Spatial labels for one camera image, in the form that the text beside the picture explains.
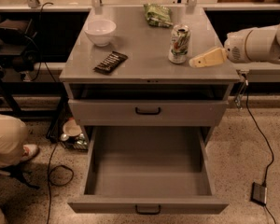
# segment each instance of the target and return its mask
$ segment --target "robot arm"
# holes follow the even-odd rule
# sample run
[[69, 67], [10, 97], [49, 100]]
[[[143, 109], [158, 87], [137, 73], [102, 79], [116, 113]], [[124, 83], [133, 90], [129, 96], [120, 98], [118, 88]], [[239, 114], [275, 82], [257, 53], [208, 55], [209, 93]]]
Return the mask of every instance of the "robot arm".
[[233, 63], [280, 63], [280, 24], [228, 33], [224, 48]]

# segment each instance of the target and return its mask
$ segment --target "drawer handle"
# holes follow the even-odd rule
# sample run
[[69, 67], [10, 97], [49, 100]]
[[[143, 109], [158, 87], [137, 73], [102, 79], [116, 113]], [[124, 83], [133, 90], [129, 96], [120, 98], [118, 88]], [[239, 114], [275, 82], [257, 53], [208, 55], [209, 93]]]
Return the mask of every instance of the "drawer handle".
[[134, 207], [134, 209], [136, 211], [136, 214], [139, 214], [139, 215], [158, 215], [161, 212], [161, 206], [160, 205], [158, 205], [158, 210], [156, 210], [155, 212], [142, 212], [142, 211], [139, 211], [139, 208], [138, 208], [137, 205]]
[[159, 115], [161, 112], [161, 108], [158, 107], [157, 110], [153, 110], [153, 111], [145, 111], [145, 110], [141, 110], [140, 108], [136, 107], [134, 109], [134, 111], [136, 112], [137, 115], [145, 115], [145, 116], [156, 116]]

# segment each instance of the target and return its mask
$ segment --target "black cable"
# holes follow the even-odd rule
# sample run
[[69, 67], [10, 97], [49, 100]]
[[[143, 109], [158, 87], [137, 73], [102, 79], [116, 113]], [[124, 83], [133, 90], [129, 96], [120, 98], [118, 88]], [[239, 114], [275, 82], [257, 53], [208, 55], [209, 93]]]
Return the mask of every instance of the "black cable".
[[[37, 44], [34, 42], [34, 40], [29, 37], [29, 36], [25, 36], [27, 39], [29, 39], [35, 46], [35, 48], [37, 49], [38, 53], [41, 54], [41, 50], [39, 49], [39, 47], [37, 46]], [[38, 75], [39, 75], [39, 72], [40, 72], [40, 67], [41, 67], [41, 64], [42, 64], [42, 58], [40, 57], [40, 62], [39, 62], [39, 66], [38, 66], [38, 69], [37, 69], [37, 72], [36, 72], [36, 76], [31, 80], [31, 81], [35, 81], [37, 78], [38, 78]], [[45, 66], [47, 67], [47, 70], [49, 71], [49, 74], [50, 76], [52, 77], [52, 79], [54, 80], [54, 82], [57, 82], [54, 75], [50, 72], [49, 68], [48, 68], [48, 65], [46, 62], [44, 62]]]
[[268, 207], [265, 205], [265, 206], [263, 206], [263, 208], [264, 208], [264, 210], [266, 210], [266, 211], [270, 214], [270, 216], [271, 216], [272, 219], [273, 219], [273, 223], [274, 223], [274, 224], [277, 224], [276, 220], [275, 220], [274, 217], [273, 217], [273, 214], [269, 211]]
[[[71, 168], [69, 168], [69, 167], [67, 167], [65, 165], [58, 165], [58, 166], [56, 166], [56, 167], [54, 167], [53, 169], [50, 170], [50, 163], [51, 163], [53, 154], [54, 154], [57, 146], [58, 146], [58, 143], [55, 144], [55, 147], [54, 147], [53, 151], [50, 154], [49, 163], [48, 163], [48, 169], [47, 169], [47, 184], [48, 184], [48, 190], [49, 190], [49, 208], [48, 208], [47, 224], [49, 224], [50, 207], [51, 207], [51, 204], [52, 204], [52, 194], [51, 194], [50, 185], [57, 186], [57, 187], [63, 187], [65, 185], [67, 185], [68, 183], [70, 183], [73, 180], [73, 178], [74, 178], [74, 171]], [[62, 184], [57, 184], [57, 183], [55, 183], [55, 182], [53, 182], [51, 180], [50, 177], [51, 177], [52, 173], [55, 172], [58, 168], [64, 168], [64, 169], [66, 169], [66, 170], [71, 172], [71, 176], [70, 176], [70, 178], [69, 178], [69, 180], [67, 182], [62, 183]]]
[[50, 206], [51, 206], [51, 203], [52, 203], [52, 194], [51, 194], [50, 182], [49, 182], [49, 167], [50, 167], [50, 162], [51, 162], [51, 160], [52, 160], [52, 157], [53, 157], [53, 154], [54, 154], [54, 152], [55, 152], [55, 150], [56, 150], [57, 145], [58, 145], [58, 143], [55, 144], [55, 147], [54, 147], [52, 153], [50, 154], [49, 163], [48, 163], [48, 170], [47, 170], [47, 184], [48, 184], [48, 190], [49, 190], [49, 209], [48, 209], [47, 224], [49, 224]]
[[[40, 8], [40, 12], [39, 12], [39, 17], [38, 17], [38, 21], [39, 21], [39, 32], [41, 33], [42, 32], [42, 13], [43, 13], [43, 9], [44, 9], [44, 6], [45, 5], [53, 5], [53, 3], [51, 2], [47, 2], [47, 3], [44, 3], [41, 8]], [[30, 41], [33, 42], [33, 44], [35, 45], [37, 51], [39, 52], [39, 59], [40, 59], [40, 62], [39, 62], [39, 66], [38, 66], [38, 69], [37, 69], [37, 72], [36, 72], [36, 76], [32, 79], [32, 81], [35, 81], [37, 78], [38, 78], [38, 75], [39, 75], [39, 72], [40, 72], [40, 67], [41, 67], [41, 64], [43, 62], [43, 40], [41, 39], [41, 47], [39, 48], [37, 46], [37, 44], [34, 42], [33, 39], [31, 39], [30, 37], [28, 37], [30, 39]], [[47, 70], [49, 71], [49, 74], [50, 76], [52, 77], [52, 79], [54, 80], [54, 82], [57, 82], [56, 79], [54, 78], [54, 75], [50, 72], [49, 68], [48, 68], [48, 65], [46, 62], [44, 62], [45, 66], [47, 67]]]
[[[267, 167], [266, 167], [265, 175], [264, 175], [264, 180], [263, 180], [263, 182], [262, 182], [262, 186], [263, 186], [263, 187], [266, 187], [266, 186], [267, 186], [267, 175], [268, 175], [268, 171], [269, 171], [270, 166], [271, 166], [271, 165], [273, 164], [273, 162], [274, 162], [274, 154], [273, 154], [273, 150], [272, 150], [272, 148], [271, 148], [271, 145], [270, 145], [269, 140], [268, 140], [267, 137], [264, 135], [263, 131], [260, 129], [258, 123], [256, 122], [256, 120], [255, 120], [253, 114], [252, 114], [251, 111], [250, 111], [250, 108], [249, 108], [248, 103], [249, 103], [249, 92], [248, 92], [248, 88], [247, 88], [247, 89], [246, 89], [246, 101], [245, 101], [246, 109], [247, 109], [247, 111], [249, 112], [249, 114], [250, 114], [252, 120], [254, 121], [256, 127], [258, 128], [259, 132], [261, 133], [261, 135], [263, 136], [264, 140], [266, 141], [266, 144], [267, 144], [267, 146], [268, 146], [268, 148], [269, 148], [269, 150], [271, 151], [271, 154], [272, 154], [272, 160], [271, 160], [271, 162], [270, 162], [270, 163], [267, 165]], [[264, 205], [264, 209], [270, 214], [270, 216], [271, 216], [272, 219], [273, 219], [273, 222], [276, 224], [276, 220], [275, 220], [275, 218], [273, 217], [273, 214], [269, 211], [269, 209], [268, 209], [268, 207], [267, 207], [266, 205]]]

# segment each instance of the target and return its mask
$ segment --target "countertop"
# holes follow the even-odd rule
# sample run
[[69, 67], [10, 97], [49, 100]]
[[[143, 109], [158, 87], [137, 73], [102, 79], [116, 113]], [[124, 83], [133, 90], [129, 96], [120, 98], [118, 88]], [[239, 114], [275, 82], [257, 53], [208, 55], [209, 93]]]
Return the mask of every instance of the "countertop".
[[[190, 27], [191, 37], [187, 60], [174, 64], [168, 60], [172, 28], [152, 27], [147, 24], [142, 6], [103, 6], [88, 20], [107, 18], [117, 24], [113, 41], [99, 48], [90, 42], [82, 30], [61, 73], [65, 82], [236, 82], [239, 77], [229, 61], [205, 68], [189, 66], [190, 57], [213, 46], [221, 47], [217, 35], [202, 7], [169, 7], [174, 23]], [[112, 50], [129, 57], [111, 75], [102, 75], [93, 68]]]

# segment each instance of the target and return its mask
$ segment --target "can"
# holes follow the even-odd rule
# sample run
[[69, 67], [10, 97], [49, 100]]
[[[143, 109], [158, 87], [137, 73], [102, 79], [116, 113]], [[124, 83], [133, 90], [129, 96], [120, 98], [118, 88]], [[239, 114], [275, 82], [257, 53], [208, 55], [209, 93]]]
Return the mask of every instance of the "can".
[[168, 59], [172, 63], [183, 63], [187, 59], [190, 30], [187, 25], [178, 24], [171, 32]]

